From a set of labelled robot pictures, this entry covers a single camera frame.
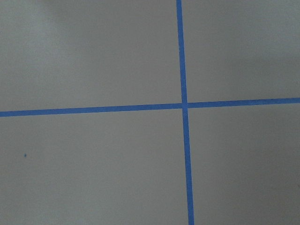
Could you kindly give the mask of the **horizontal blue tape strip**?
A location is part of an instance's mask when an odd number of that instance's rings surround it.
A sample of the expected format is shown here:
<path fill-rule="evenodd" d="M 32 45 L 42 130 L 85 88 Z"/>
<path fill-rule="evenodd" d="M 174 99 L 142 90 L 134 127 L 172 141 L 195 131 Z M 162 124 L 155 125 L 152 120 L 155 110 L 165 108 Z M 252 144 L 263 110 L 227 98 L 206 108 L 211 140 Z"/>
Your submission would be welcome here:
<path fill-rule="evenodd" d="M 295 97 L 295 98 L 275 98 L 275 99 L 191 102 L 186 104 L 168 103 L 168 104 L 146 104 L 146 105 L 120 105 L 120 106 L 101 106 L 101 107 L 83 107 L 83 108 L 1 111 L 0 116 L 19 117 L 19 116 L 37 116 L 37 115 L 171 110 L 171 109 L 184 109 L 184 108 L 191 109 L 191 108 L 212 108 L 212 107 L 230 107 L 230 106 L 251 106 L 251 105 L 280 105 L 280 104 L 298 104 L 299 102 L 300 99 L 298 97 Z"/>

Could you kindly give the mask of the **vertical blue tape strip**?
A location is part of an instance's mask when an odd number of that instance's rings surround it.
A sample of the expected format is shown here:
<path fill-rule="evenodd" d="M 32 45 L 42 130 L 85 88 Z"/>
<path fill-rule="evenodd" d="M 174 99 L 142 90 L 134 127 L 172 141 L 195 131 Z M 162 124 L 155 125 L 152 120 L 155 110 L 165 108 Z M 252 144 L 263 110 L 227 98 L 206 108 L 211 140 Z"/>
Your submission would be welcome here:
<path fill-rule="evenodd" d="M 187 215 L 188 224 L 193 225 L 194 219 L 194 201 L 193 201 L 193 185 L 190 155 L 190 137 L 189 137 L 189 119 L 188 119 L 188 96 L 187 96 L 187 79 L 186 79 L 186 63 L 185 63 L 185 46 L 183 32 L 183 14 L 182 1 L 176 1 L 177 27 L 178 27 L 178 45 L 179 45 L 179 63 L 180 63 L 180 89 L 182 104 L 182 122 L 183 122 L 183 140 L 185 155 L 185 174 L 187 189 Z"/>

